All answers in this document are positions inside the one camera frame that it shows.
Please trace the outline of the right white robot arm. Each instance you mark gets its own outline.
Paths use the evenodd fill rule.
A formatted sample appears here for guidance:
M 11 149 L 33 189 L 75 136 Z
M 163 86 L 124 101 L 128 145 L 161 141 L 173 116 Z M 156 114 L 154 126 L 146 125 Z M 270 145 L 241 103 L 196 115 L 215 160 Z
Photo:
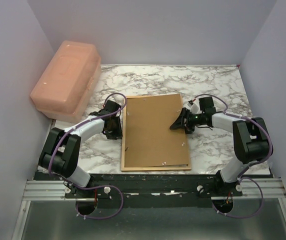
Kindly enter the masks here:
M 188 102 L 169 127 L 192 134 L 196 128 L 221 129 L 233 136 L 234 157 L 217 173 L 213 191 L 224 196 L 231 184 L 241 180 L 252 166 L 266 162 L 273 154 L 273 143 L 261 117 L 249 118 L 228 113 L 228 105 L 212 94 L 200 94 Z

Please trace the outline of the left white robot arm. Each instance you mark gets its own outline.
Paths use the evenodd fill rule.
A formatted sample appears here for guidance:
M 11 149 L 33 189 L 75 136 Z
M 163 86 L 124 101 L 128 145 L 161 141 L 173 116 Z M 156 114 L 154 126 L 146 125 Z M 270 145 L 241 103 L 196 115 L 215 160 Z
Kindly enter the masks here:
M 82 122 L 49 131 L 38 165 L 50 173 L 57 174 L 77 185 L 76 191 L 84 198 L 90 197 L 94 185 L 91 176 L 78 166 L 81 144 L 96 134 L 104 134 L 107 139 L 118 140 L 123 136 L 120 116 L 121 105 L 106 100 L 103 109 L 94 111 Z

